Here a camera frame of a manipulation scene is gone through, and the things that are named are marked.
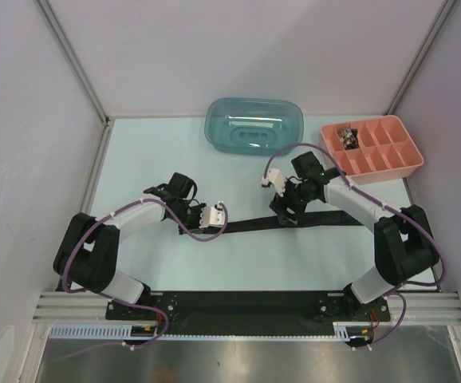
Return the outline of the dark striped necktie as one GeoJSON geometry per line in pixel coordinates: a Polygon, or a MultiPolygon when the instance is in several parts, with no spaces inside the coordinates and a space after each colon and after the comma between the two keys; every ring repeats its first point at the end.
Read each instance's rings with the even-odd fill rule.
{"type": "Polygon", "coordinates": [[[356,219],[344,211],[315,211],[306,212],[296,224],[281,223],[276,216],[229,222],[223,233],[233,234],[251,231],[267,231],[288,227],[307,228],[320,226],[360,227],[362,226],[362,223],[359,223],[356,219]]]}

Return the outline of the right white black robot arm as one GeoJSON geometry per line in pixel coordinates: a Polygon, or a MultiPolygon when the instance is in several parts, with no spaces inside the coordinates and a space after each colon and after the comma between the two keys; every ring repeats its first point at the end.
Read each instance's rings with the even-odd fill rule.
{"type": "Polygon", "coordinates": [[[343,289],[343,310],[361,320],[372,304],[441,261],[423,208],[396,207],[359,189],[338,164],[323,168],[312,152],[294,158],[294,180],[266,166],[261,184],[275,190],[270,209],[283,226],[295,226],[309,203],[319,200],[341,209],[373,236],[374,264],[343,289]]]}

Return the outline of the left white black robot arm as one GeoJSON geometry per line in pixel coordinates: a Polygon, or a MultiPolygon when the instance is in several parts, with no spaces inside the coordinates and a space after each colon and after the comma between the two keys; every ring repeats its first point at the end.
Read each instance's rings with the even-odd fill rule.
{"type": "Polygon", "coordinates": [[[90,291],[124,302],[124,310],[141,319],[150,313],[150,287],[117,269],[120,244],[148,225],[170,219],[193,229],[205,205],[191,206],[196,182],[178,172],[166,184],[100,218],[83,212],[72,217],[56,258],[54,271],[69,294],[90,291]]]}

